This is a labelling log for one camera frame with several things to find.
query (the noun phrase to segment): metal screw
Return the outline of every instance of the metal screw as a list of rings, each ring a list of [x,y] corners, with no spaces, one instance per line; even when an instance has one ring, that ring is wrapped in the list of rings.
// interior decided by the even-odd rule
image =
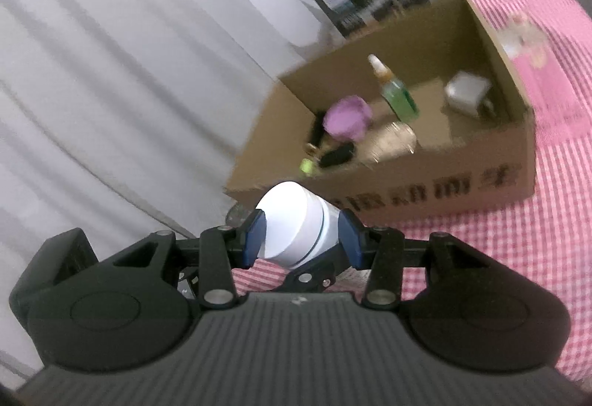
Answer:
[[[228,304],[235,296],[227,290],[211,290],[203,295],[204,299],[210,304]]]
[[[397,295],[392,291],[374,290],[366,296],[366,299],[378,306],[388,306],[397,300]]]

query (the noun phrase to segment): white curtain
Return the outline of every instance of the white curtain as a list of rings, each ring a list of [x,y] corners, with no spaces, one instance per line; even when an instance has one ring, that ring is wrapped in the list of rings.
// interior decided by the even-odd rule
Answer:
[[[0,365],[41,365],[8,294],[49,236],[82,227],[105,258],[223,223],[235,156],[301,60],[248,0],[0,0]]]

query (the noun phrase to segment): ribbed gray surface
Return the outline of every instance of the ribbed gray surface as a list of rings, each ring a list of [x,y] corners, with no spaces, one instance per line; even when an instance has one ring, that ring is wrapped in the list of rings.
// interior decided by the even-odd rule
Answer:
[[[393,314],[349,294],[250,294],[211,312],[169,356],[135,371],[49,367],[20,394],[28,406],[575,406],[583,393],[551,368],[487,376],[413,343]]]

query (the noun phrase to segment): gingham cloth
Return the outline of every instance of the gingham cloth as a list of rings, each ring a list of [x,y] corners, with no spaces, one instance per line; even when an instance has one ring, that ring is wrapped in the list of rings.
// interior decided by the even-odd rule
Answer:
[[[526,11],[547,33],[577,99],[592,117],[592,21],[576,0],[473,1],[498,29],[505,27],[508,14]],[[495,211],[392,226],[410,238],[448,231],[560,297],[569,309],[571,335],[557,366],[567,377],[580,379],[592,375],[592,133],[555,145],[538,135],[537,152],[537,186],[530,199]],[[235,270],[235,281],[240,293],[265,291],[284,275],[280,267],[257,261],[251,270]],[[363,287],[351,284],[356,292]],[[424,287],[421,270],[405,271],[405,298]]]

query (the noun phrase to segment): white cylindrical container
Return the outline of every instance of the white cylindrical container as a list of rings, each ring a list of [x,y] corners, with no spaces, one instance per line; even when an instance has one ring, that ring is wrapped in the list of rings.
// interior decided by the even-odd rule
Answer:
[[[295,269],[337,244],[339,209],[300,184],[278,184],[257,209],[267,220],[261,259]]]

